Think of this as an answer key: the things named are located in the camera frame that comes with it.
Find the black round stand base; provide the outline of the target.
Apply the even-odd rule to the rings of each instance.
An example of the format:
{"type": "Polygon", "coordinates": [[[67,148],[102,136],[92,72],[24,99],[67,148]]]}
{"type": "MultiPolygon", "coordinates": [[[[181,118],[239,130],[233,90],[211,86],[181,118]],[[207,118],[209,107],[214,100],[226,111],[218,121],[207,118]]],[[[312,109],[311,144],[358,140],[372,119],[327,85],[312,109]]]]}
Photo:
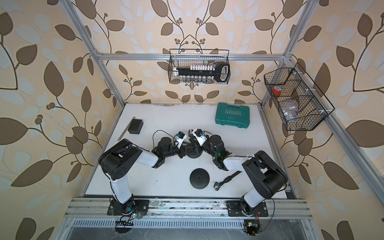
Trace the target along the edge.
{"type": "Polygon", "coordinates": [[[197,147],[191,147],[186,150],[187,157],[191,159],[199,158],[202,155],[202,153],[203,153],[203,150],[197,147]]]}

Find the black microphone stand pole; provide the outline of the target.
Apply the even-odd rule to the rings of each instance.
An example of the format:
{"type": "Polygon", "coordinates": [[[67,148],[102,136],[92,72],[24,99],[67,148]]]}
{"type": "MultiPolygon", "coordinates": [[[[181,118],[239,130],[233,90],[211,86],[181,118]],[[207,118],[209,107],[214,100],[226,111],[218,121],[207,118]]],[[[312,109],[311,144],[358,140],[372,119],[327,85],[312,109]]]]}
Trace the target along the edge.
{"type": "Polygon", "coordinates": [[[193,148],[196,148],[196,137],[193,135],[193,130],[188,131],[188,138],[189,138],[190,145],[193,148]]]}

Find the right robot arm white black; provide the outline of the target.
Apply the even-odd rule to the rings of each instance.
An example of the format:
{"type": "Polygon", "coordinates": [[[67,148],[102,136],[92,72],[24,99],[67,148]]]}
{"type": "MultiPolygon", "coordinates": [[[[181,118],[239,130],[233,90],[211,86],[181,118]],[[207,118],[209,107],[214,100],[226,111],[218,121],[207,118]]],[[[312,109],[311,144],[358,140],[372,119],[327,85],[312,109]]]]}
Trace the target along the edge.
{"type": "Polygon", "coordinates": [[[192,139],[197,141],[198,150],[213,157],[213,163],[220,170],[235,171],[222,182],[216,182],[215,191],[237,175],[247,174],[253,187],[240,198],[240,206],[237,207],[237,210],[245,216],[254,216],[261,202],[270,200],[288,183],[286,173],[264,151],[258,151],[252,156],[233,155],[225,149],[224,142],[218,135],[209,137],[200,133],[192,139]]]}

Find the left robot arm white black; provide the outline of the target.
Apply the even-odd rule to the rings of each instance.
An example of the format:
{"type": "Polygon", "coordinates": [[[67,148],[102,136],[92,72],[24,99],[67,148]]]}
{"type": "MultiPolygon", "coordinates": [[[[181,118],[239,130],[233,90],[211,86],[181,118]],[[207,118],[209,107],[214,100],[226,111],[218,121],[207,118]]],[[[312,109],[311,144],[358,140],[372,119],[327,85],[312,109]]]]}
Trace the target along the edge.
{"type": "Polygon", "coordinates": [[[179,156],[183,158],[187,151],[183,146],[186,136],[174,139],[164,137],[152,150],[147,151],[127,139],[120,140],[99,158],[99,165],[109,179],[113,191],[110,207],[115,215],[128,216],[136,211],[134,195],[129,187],[128,173],[135,163],[157,169],[165,163],[166,158],[179,156]]]}

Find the green plastic tool case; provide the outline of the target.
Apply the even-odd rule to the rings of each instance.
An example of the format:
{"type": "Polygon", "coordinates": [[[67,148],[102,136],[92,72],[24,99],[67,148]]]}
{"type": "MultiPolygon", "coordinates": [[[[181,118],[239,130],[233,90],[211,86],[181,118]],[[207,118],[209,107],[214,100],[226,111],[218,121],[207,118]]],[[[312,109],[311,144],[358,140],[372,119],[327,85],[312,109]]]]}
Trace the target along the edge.
{"type": "Polygon", "coordinates": [[[248,106],[218,103],[215,123],[247,129],[250,125],[250,108],[248,106]]]}

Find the small black box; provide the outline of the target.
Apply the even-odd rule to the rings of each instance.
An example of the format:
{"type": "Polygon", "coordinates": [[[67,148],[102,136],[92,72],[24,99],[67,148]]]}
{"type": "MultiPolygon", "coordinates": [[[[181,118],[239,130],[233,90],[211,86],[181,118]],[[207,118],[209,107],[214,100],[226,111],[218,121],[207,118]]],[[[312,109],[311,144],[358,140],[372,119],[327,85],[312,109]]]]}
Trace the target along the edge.
{"type": "Polygon", "coordinates": [[[139,135],[142,127],[144,125],[143,120],[141,119],[132,119],[128,127],[128,132],[130,134],[139,135]]]}

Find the red item in basket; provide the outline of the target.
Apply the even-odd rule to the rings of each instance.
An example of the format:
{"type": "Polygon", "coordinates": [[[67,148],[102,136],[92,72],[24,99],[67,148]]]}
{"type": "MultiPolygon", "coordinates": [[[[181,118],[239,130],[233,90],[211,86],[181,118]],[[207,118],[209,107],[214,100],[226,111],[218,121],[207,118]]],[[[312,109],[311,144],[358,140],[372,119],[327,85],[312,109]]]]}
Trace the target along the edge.
{"type": "Polygon", "coordinates": [[[273,93],[276,96],[279,96],[282,93],[283,89],[281,86],[274,86],[273,87],[273,93]]]}

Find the plastic bag in basket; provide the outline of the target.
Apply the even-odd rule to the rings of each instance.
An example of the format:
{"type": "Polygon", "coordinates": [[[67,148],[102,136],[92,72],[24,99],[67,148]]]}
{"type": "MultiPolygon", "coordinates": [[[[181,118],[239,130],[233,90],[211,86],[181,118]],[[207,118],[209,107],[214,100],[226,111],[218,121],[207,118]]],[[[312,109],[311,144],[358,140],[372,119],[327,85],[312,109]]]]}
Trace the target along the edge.
{"type": "Polygon", "coordinates": [[[287,99],[280,102],[280,107],[284,118],[287,121],[296,120],[299,118],[299,102],[295,99],[287,99]]]}

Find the socket set rail black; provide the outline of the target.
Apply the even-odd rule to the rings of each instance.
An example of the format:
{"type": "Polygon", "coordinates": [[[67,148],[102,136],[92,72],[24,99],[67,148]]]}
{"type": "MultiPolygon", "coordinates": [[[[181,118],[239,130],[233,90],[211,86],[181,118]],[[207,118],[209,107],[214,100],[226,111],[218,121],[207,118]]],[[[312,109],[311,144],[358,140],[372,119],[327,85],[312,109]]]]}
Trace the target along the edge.
{"type": "Polygon", "coordinates": [[[212,62],[207,65],[169,67],[168,76],[170,82],[227,84],[231,69],[229,63],[212,62]]]}

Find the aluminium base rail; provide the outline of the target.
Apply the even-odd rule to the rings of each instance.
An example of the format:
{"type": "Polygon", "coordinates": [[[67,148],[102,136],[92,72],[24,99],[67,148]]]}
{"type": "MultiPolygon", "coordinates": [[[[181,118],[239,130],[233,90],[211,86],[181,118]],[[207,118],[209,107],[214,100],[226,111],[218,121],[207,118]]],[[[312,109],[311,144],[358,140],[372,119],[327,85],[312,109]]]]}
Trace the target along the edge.
{"type": "Polygon", "coordinates": [[[235,199],[137,198],[135,203],[130,213],[122,215],[111,199],[75,198],[64,217],[74,227],[239,230],[278,220],[307,225],[313,219],[304,200],[265,200],[252,215],[243,214],[235,199]]]}

